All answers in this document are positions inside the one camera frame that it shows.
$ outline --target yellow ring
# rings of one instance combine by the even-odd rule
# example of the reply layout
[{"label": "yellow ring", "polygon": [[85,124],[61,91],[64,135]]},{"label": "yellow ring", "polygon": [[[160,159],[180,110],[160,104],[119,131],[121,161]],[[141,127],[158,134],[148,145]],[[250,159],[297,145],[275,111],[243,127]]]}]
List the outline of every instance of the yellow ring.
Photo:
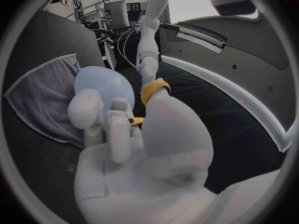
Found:
[{"label": "yellow ring", "polygon": [[141,94],[141,100],[142,103],[146,106],[151,95],[159,88],[161,87],[167,87],[168,88],[168,92],[170,94],[170,85],[165,82],[165,81],[155,81],[153,83],[151,83],[150,85],[148,85],[145,90],[142,92]]}]

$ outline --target yellow object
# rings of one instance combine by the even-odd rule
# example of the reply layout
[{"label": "yellow object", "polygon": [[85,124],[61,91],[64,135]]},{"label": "yellow object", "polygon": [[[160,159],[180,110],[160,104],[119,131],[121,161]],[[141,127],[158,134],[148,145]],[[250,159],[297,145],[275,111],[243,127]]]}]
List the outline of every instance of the yellow object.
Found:
[{"label": "yellow object", "polygon": [[141,100],[142,103],[146,106],[151,95],[159,88],[161,87],[167,87],[168,88],[168,92],[170,94],[170,85],[165,82],[165,81],[155,81],[153,83],[151,83],[150,85],[148,85],[145,90],[142,92],[141,94]]},{"label": "yellow object", "polygon": [[145,118],[136,118],[136,117],[134,117],[134,118],[130,118],[129,122],[130,122],[131,126],[135,126],[135,125],[138,125],[138,124],[142,124],[144,119]]}]

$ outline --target gray towel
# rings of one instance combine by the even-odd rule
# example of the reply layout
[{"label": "gray towel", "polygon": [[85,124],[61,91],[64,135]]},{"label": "gray towel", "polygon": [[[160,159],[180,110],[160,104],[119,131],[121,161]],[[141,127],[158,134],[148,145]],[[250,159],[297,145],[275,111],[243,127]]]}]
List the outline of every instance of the gray towel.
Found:
[{"label": "gray towel", "polygon": [[48,61],[20,77],[4,94],[16,114],[37,132],[84,148],[84,134],[68,119],[75,96],[76,54]]}]

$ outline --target light blue balloon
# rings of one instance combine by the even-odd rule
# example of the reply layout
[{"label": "light blue balloon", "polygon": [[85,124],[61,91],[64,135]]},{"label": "light blue balloon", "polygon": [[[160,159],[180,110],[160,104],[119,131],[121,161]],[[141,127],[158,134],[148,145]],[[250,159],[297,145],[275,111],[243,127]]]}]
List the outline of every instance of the light blue balloon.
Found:
[{"label": "light blue balloon", "polygon": [[75,94],[82,89],[94,89],[101,93],[104,103],[103,116],[110,110],[114,98],[126,98],[132,109],[135,96],[130,82],[120,73],[98,66],[88,66],[79,69],[75,78]]}]

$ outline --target balloon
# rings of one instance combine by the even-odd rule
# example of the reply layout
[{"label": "balloon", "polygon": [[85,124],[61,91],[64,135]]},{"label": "balloon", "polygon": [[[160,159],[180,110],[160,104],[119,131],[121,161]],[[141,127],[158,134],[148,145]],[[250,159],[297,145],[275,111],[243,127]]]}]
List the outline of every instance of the balloon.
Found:
[{"label": "balloon", "polygon": [[120,73],[98,66],[80,68],[75,78],[75,94],[82,89],[94,89],[101,93],[104,103],[103,117],[110,110],[114,98],[126,98],[134,108],[135,96],[129,81]]}]

